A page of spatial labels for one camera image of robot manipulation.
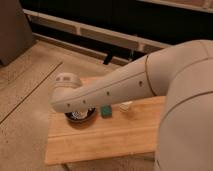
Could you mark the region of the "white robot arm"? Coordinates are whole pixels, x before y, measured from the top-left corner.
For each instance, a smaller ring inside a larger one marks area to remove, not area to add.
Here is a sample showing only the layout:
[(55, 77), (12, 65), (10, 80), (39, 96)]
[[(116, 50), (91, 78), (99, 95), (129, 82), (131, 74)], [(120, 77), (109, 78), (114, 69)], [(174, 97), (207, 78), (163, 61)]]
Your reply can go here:
[(147, 54), (84, 85), (61, 73), (50, 104), (60, 113), (163, 97), (155, 171), (213, 171), (213, 40)]

